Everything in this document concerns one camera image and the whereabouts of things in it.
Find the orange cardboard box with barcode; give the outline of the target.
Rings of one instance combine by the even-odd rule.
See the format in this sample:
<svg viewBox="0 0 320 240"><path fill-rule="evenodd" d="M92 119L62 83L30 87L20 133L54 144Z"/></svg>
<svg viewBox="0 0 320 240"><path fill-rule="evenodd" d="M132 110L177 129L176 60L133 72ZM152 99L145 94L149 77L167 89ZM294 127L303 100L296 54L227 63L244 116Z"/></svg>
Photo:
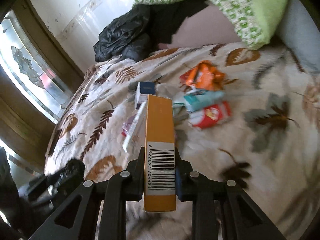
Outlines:
<svg viewBox="0 0 320 240"><path fill-rule="evenodd" d="M175 133L172 100L149 95L145 129L146 212L176 210Z"/></svg>

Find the pink plastic wrapper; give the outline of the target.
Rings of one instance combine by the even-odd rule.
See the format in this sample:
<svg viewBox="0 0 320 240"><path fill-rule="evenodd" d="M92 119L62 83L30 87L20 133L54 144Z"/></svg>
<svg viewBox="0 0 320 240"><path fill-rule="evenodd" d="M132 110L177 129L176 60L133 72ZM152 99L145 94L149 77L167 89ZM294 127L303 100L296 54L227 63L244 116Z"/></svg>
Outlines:
<svg viewBox="0 0 320 240"><path fill-rule="evenodd" d="M133 115L133 116L129 117L128 120L123 123L121 134L122 134L124 137L127 136L127 134L128 134L128 132L129 132L129 130L130 130L130 127L131 127L131 125L132 125L135 117L136 117L136 116Z"/></svg>

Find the blue white small box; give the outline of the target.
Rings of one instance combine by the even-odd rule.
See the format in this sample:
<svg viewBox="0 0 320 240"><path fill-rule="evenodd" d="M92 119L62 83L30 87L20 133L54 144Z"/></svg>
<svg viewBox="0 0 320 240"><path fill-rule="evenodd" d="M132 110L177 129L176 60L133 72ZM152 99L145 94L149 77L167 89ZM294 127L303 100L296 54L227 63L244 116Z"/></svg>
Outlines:
<svg viewBox="0 0 320 240"><path fill-rule="evenodd" d="M135 95L135 109L139 109L141 104L148 100L149 94L156 94L155 84L153 82L139 82Z"/></svg>

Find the orange snack bag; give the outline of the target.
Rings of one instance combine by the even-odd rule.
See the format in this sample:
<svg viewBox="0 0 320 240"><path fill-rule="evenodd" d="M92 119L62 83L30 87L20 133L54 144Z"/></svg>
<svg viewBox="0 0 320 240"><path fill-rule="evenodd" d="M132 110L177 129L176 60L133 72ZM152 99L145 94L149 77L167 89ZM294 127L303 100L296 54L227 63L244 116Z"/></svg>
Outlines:
<svg viewBox="0 0 320 240"><path fill-rule="evenodd" d="M188 87L209 91L223 90L225 73L210 61L201 61L194 68L180 76L180 82Z"/></svg>

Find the white tube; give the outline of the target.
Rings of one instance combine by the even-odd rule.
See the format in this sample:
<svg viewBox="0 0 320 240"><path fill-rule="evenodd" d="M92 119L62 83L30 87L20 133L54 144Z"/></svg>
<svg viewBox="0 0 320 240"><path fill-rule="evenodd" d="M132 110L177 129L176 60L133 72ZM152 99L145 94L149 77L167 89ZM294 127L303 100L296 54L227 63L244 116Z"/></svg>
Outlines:
<svg viewBox="0 0 320 240"><path fill-rule="evenodd" d="M126 153L134 154L145 146L146 113L147 102L143 102L123 142L123 149Z"/></svg>

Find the leaf patterned bed quilt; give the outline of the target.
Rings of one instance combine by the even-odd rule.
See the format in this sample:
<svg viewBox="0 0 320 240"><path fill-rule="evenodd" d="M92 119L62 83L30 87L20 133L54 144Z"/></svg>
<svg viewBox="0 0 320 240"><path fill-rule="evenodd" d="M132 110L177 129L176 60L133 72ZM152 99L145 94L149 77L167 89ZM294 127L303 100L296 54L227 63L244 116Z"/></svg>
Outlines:
<svg viewBox="0 0 320 240"><path fill-rule="evenodd" d="M193 128L180 110L175 124L182 159L209 179L232 179L287 239L300 239L319 210L319 72L283 43L249 50L241 43L155 52L140 62L114 57L86 73L47 153L46 174L81 159L85 177L109 179L138 157L123 149L122 126L135 114L140 81L173 99L182 76L201 61L225 73L229 120Z"/></svg>

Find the red white snack packet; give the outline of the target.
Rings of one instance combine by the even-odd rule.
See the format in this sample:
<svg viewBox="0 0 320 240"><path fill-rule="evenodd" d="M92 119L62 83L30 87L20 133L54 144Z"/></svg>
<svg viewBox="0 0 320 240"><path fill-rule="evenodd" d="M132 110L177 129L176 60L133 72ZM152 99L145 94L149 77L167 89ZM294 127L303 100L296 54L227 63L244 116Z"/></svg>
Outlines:
<svg viewBox="0 0 320 240"><path fill-rule="evenodd" d="M188 122L197 129L206 129L226 122L231 117L232 112L229 102L223 101L190 113Z"/></svg>

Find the stained glass window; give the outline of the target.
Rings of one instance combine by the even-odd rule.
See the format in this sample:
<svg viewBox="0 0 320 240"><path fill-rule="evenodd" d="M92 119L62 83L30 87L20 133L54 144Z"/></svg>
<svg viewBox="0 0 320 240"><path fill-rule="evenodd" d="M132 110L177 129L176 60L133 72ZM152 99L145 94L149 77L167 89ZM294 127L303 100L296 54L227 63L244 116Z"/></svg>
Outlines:
<svg viewBox="0 0 320 240"><path fill-rule="evenodd" d="M72 93L32 45L13 10L1 22L1 65L23 96L57 124Z"/></svg>

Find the teal small box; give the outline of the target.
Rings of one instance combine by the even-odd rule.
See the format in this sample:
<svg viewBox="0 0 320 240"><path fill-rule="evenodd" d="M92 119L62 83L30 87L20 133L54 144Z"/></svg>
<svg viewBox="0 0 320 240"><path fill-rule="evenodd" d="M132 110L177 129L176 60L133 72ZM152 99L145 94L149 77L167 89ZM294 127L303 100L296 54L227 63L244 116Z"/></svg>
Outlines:
<svg viewBox="0 0 320 240"><path fill-rule="evenodd" d="M185 94L185 107L188 112L196 112L220 102L225 96L224 91L198 90Z"/></svg>

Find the black puffy jacket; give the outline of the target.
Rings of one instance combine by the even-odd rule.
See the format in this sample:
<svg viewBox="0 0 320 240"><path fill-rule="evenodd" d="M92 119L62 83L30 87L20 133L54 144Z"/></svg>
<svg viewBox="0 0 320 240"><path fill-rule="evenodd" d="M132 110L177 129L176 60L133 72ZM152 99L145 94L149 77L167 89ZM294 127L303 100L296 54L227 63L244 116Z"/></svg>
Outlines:
<svg viewBox="0 0 320 240"><path fill-rule="evenodd" d="M93 46L95 61L107 61L113 56L141 61L159 43L160 5L139 4L115 18L98 36Z"/></svg>

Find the grey blue pillow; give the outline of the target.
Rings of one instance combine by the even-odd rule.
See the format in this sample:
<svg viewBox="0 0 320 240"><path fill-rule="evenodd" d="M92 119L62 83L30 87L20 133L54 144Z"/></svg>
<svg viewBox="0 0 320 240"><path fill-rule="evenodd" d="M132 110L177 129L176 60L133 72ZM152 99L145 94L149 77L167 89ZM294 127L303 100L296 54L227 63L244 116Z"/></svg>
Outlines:
<svg viewBox="0 0 320 240"><path fill-rule="evenodd" d="M307 70L319 72L319 30L300 0L289 0L277 27L278 37Z"/></svg>

